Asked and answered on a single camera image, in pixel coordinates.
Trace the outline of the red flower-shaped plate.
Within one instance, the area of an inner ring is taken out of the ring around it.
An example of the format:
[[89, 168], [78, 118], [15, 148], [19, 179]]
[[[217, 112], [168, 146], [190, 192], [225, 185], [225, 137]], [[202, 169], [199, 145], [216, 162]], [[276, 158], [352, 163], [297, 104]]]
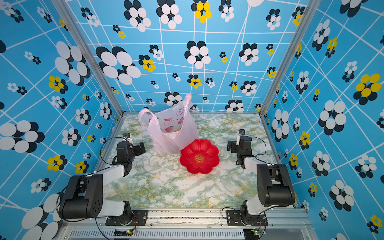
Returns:
[[180, 164], [191, 174], [209, 174], [219, 163], [219, 149], [209, 140], [196, 139], [181, 150]]

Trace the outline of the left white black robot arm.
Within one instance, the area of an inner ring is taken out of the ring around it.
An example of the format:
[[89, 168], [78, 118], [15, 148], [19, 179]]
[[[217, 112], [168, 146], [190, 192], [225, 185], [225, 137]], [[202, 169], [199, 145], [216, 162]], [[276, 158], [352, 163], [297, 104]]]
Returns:
[[128, 201], [104, 199], [104, 186], [126, 177], [135, 157], [145, 152], [143, 142], [134, 146], [124, 140], [117, 144], [117, 155], [110, 167], [93, 174], [71, 177], [58, 204], [59, 217], [67, 222], [107, 217], [107, 223], [112, 226], [126, 226], [137, 220]]

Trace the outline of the pink translucent plastic bag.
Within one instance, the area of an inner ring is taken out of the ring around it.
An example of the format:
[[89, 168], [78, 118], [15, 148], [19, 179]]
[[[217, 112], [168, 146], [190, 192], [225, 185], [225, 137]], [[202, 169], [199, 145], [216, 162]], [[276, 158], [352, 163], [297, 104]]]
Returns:
[[190, 112], [191, 100], [192, 95], [187, 94], [179, 104], [162, 112], [139, 112], [139, 122], [146, 126], [157, 154], [177, 154], [198, 138], [199, 131]]

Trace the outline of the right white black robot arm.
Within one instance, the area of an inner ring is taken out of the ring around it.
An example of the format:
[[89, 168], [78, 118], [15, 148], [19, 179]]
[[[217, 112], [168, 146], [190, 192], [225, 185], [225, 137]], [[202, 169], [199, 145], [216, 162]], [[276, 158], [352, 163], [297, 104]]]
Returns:
[[254, 226], [259, 223], [267, 226], [266, 211], [274, 208], [285, 208], [295, 203], [295, 193], [287, 166], [273, 164], [253, 155], [252, 139], [244, 130], [239, 130], [236, 141], [228, 141], [227, 151], [237, 154], [236, 164], [256, 174], [258, 195], [245, 200], [240, 210], [228, 211], [228, 224]]

